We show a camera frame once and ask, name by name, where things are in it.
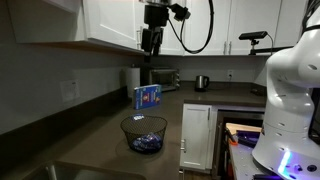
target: countertop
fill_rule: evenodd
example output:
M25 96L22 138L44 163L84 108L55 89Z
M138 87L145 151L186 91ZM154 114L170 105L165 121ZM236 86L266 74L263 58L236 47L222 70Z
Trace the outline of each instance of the countertop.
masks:
M112 114L95 117L0 179L22 179L40 164L51 160L140 174L148 180L179 179L183 103L265 107L266 97L251 94L247 85L230 84L228 88L207 92L195 92L192 86L164 92L161 105L141 110L134 110L126 103ZM160 116L168 121L160 152L143 155L129 149L120 123L136 113Z

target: kitchen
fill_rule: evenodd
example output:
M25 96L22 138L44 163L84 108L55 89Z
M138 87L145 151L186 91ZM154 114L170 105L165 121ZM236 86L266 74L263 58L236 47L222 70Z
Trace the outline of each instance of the kitchen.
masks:
M0 56L1 77L3 78L1 81L1 114L3 116L1 118L1 134L125 87L125 80L123 80L124 69L131 66L131 64L143 62L142 54L131 51L124 53L124 51L108 49L101 52L101 49L86 50L83 48L70 49L36 44L18 44L15 40L5 0L1 0L0 8L2 27L0 30ZM211 81L223 82L228 80L226 71L233 69L233 82L256 82L265 85L263 67L266 59L267 56L159 56L152 61L156 64L179 68L181 80L183 81L194 81L196 75L205 74L210 77ZM74 79L79 82L80 97L64 102L61 97L60 82ZM106 117L97 118L96 121L83 126L79 131L77 130L82 135L82 138L89 139L88 141L82 141L81 138L77 137L79 135L77 133L71 134L66 137L66 140L59 141L57 144L51 145L50 148L45 148L42 153L31 158L30 161L24 161L24 166L22 165L17 167L17 169L8 171L9 175L7 177L10 177L12 174L17 175L19 172L21 173L20 175L23 175L23 173L28 171L25 169L25 166L30 165L30 163L36 165L44 160L51 160L50 157L59 160L57 156L60 156L62 160L67 162L70 161L138 174L144 174L144 169L148 169L150 170L149 174L145 176L152 177L152 179L157 179L157 177L151 174L158 173L157 169L153 169L153 165L158 168L159 166L168 166L168 164L172 163L172 166L168 166L172 169L163 167L159 171L163 174L167 172L169 174L168 179L170 177L176 179L178 178L179 170L181 134L170 132L181 132L182 103L183 99L188 97L189 91L188 88L186 90L181 88L180 91L164 94L163 101L175 108L159 106L154 109L141 111L158 116L163 116L163 112L165 112L165 118L171 120L167 130L165 151L173 153L171 155L168 154L164 161L156 161L161 154L146 157L131 152L123 152L125 150L125 143L123 134L119 134L120 127L119 129L112 129L111 127L119 126L122 119L133 113L137 113L137 111L131 109L127 104L121 105L120 103L120 107L117 110L110 110ZM233 96L230 94L223 96L223 93L218 92L212 99L216 101L225 100L226 96L228 96L227 101L232 101L235 97L241 99L241 101L258 101L260 103L265 101L264 98L251 95L250 92L246 92L245 90L242 92L243 94L240 93ZM117 142L118 146L110 148L108 147L108 142L103 143L103 136L107 135L102 133L104 131L108 132L108 134L110 133L111 136L117 134L118 137L114 137L113 140L108 139L108 141L110 141L110 144ZM99 152L95 152L96 154L92 156L88 155L92 149L96 149L97 147L101 148ZM88 148L88 154L81 151L84 148ZM99 161L104 153L114 154L115 149L120 150L118 152L118 159L114 161L108 159L105 163L102 162L103 160ZM135 167L136 164L144 165L145 167L140 169L139 167Z

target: microwave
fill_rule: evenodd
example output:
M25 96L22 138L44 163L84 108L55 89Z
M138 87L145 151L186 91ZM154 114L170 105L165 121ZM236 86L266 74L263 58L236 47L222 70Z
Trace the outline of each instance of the microwave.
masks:
M160 84L162 91L177 90L180 87L179 70L167 67L141 68L140 83L143 86Z

